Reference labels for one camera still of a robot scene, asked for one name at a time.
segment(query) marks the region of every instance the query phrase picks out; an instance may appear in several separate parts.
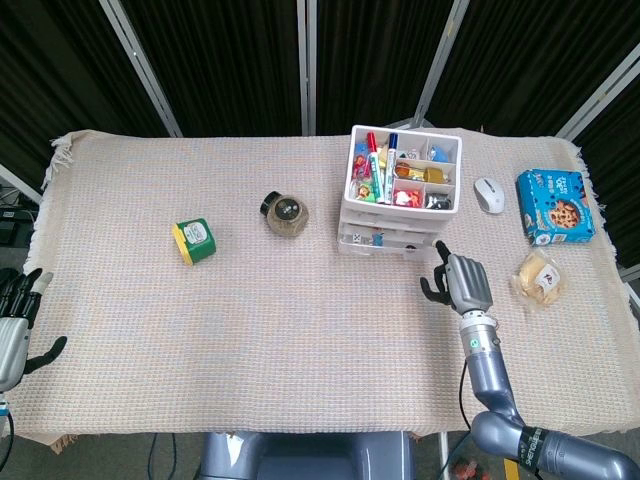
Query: beige tablecloth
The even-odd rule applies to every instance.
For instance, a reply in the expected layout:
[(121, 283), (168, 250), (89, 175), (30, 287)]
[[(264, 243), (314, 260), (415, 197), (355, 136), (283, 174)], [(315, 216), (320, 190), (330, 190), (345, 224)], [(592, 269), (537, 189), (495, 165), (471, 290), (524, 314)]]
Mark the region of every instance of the beige tablecloth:
[[(524, 418), (573, 434), (640, 425), (640, 335), (593, 197), (593, 242), (548, 249), (569, 274), (564, 296), (528, 313), (509, 287), (530, 251), (515, 178), (583, 169), (578, 149), (436, 131), (463, 140), (461, 207), (442, 239), (487, 270)], [(31, 354), (69, 342), (11, 392), (17, 432), (463, 428), (457, 317), (418, 284), (435, 252), (425, 264), (337, 253), (348, 140), (84, 131), (58, 142), (26, 265), (55, 272)], [(485, 175), (506, 190), (502, 215), (478, 207)], [(299, 238), (275, 236), (260, 215), (271, 190), (308, 205)], [(187, 267), (171, 225), (200, 216), (218, 252)], [(464, 403), (471, 416), (482, 408), (470, 386)]]

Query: marker cap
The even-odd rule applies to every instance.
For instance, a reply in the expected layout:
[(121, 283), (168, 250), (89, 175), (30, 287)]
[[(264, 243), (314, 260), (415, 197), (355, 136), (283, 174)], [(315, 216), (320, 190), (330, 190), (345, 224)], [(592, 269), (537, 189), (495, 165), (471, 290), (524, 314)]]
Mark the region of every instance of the marker cap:
[(376, 147), (376, 135), (373, 132), (367, 133), (367, 144), (369, 145), (369, 151), (375, 152), (377, 150)]

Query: black lid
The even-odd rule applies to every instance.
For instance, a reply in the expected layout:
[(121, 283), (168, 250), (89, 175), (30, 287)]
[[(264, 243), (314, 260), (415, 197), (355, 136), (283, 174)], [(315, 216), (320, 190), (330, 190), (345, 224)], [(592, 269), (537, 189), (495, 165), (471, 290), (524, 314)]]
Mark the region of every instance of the black lid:
[(267, 216), (267, 212), (269, 211), (269, 207), (271, 206), (273, 201), (277, 200), (281, 196), (282, 195), (280, 195), (275, 190), (273, 192), (271, 192), (269, 195), (267, 195), (264, 198), (264, 200), (262, 201), (262, 205), (260, 205), (260, 213), (263, 214), (266, 217)]

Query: black curtain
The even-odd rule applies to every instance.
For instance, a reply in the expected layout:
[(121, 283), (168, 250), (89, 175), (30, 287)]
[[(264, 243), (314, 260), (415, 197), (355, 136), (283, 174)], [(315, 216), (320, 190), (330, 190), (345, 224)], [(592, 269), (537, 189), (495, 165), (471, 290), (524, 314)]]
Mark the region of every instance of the black curtain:
[(49, 140), (167, 136), (97, 0), (0, 1), (0, 162), (34, 188)]
[(318, 135), (413, 117), (452, 0), (318, 1)]
[(640, 77), (575, 139), (589, 167), (618, 262), (640, 263)]
[(185, 136), (301, 134), (295, 0), (122, 4)]
[(637, 0), (472, 1), (426, 118), (555, 135), (638, 42)]

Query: yellow lid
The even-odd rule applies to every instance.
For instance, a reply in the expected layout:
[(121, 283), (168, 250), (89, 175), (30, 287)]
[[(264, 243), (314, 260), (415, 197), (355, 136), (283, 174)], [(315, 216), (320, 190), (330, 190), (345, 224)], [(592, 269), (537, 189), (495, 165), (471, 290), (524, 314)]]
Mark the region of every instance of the yellow lid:
[(189, 255), (189, 250), (187, 249), (187, 239), (184, 236), (184, 232), (174, 223), (173, 227), (171, 227), (171, 233), (173, 233), (173, 238), (176, 239), (184, 263), (193, 265), (193, 260), (191, 260), (191, 255)]

